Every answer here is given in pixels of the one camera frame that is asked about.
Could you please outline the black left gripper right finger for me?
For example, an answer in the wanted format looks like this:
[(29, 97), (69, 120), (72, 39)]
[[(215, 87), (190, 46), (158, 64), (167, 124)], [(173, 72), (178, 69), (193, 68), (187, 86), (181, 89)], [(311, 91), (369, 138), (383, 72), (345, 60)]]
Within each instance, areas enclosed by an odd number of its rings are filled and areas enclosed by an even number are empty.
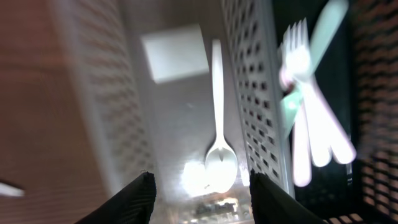
[(250, 194), (255, 224), (324, 224), (271, 179), (250, 171)]

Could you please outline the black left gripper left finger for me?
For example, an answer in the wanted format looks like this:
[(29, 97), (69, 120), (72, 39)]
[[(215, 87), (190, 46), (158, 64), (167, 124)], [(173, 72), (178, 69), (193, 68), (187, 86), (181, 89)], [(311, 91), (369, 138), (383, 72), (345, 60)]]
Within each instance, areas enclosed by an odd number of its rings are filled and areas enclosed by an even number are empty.
[(144, 172), (76, 224), (149, 224), (156, 196), (155, 175)]

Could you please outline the light blue plastic fork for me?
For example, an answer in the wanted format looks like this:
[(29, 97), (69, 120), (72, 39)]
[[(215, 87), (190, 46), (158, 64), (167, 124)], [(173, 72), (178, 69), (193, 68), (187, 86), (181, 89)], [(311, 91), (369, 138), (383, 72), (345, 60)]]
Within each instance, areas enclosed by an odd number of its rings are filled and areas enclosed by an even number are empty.
[(280, 101), (284, 115), (283, 135), (288, 137), (295, 124), (303, 101), (302, 85), (314, 77), (323, 56), (337, 33), (348, 10), (347, 1), (328, 1), (308, 38), (305, 19), (288, 27), (279, 50), (282, 66), (279, 79), (283, 90), (293, 85), (294, 89)]

